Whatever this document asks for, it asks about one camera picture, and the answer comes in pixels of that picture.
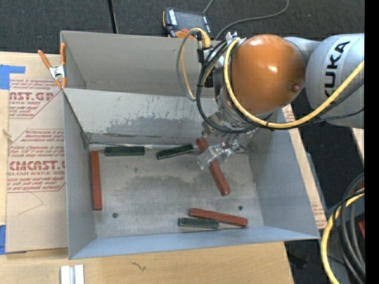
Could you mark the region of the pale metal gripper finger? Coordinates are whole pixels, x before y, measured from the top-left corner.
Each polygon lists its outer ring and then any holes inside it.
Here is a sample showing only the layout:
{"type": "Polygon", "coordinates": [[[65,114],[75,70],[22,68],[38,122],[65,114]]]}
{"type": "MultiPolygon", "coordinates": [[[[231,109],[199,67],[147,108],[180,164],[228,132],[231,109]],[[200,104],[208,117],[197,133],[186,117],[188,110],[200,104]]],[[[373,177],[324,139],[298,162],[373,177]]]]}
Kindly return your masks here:
{"type": "Polygon", "coordinates": [[[233,155],[239,149],[238,142],[221,143],[216,145],[205,144],[204,150],[197,157],[198,162],[212,162],[217,160],[218,162],[226,161],[229,156],[233,155]]]}
{"type": "Polygon", "coordinates": [[[211,165],[211,162],[224,163],[232,155],[234,155],[234,152],[231,150],[220,152],[205,151],[198,156],[198,166],[201,170],[204,170],[211,165]]]}

